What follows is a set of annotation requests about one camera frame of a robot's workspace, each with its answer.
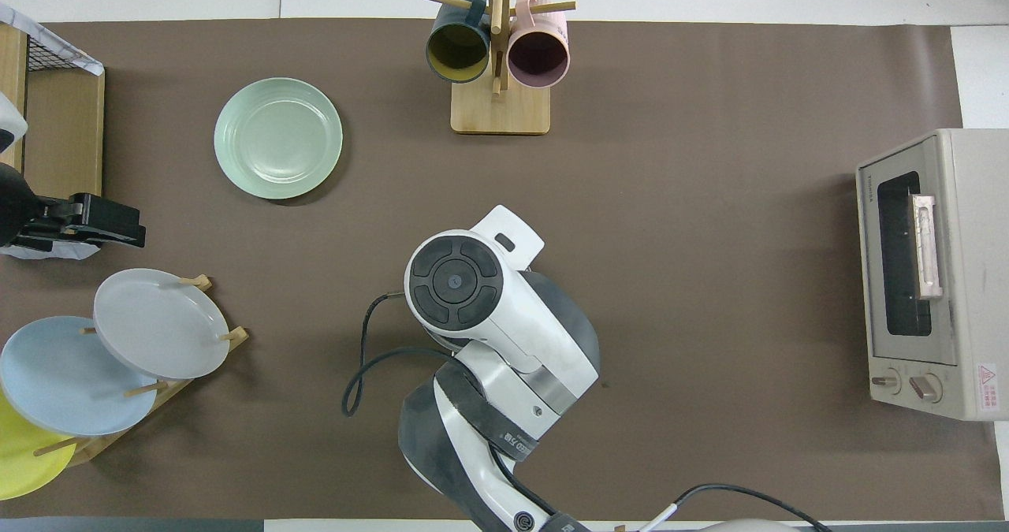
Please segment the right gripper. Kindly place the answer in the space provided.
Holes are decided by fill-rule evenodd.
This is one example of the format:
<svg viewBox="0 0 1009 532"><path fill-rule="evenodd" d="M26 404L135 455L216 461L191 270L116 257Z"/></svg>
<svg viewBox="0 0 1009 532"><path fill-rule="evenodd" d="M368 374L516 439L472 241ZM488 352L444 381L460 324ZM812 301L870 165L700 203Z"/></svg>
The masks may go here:
<svg viewBox="0 0 1009 532"><path fill-rule="evenodd" d="M506 206L495 206L471 232L483 239L492 249L501 253L502 262L510 270L527 270L537 258L545 244L532 227Z"/></svg>

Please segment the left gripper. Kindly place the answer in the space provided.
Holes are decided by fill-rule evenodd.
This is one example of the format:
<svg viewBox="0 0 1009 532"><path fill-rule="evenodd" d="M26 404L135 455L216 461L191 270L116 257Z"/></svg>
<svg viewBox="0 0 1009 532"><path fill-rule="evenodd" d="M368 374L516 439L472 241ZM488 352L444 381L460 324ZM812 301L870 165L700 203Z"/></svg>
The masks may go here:
<svg viewBox="0 0 1009 532"><path fill-rule="evenodd" d="M96 230L134 230L142 228L140 212L133 206L119 204L90 193L73 194L73 204L80 205L80 215L73 223ZM16 237L30 219L39 215L41 202L30 190L22 174L7 163L1 165L1 252L16 259L72 259L84 260L99 251L104 244L123 244L144 247L147 230L131 231L126 236L77 229L75 241L35 240L16 241Z"/></svg>

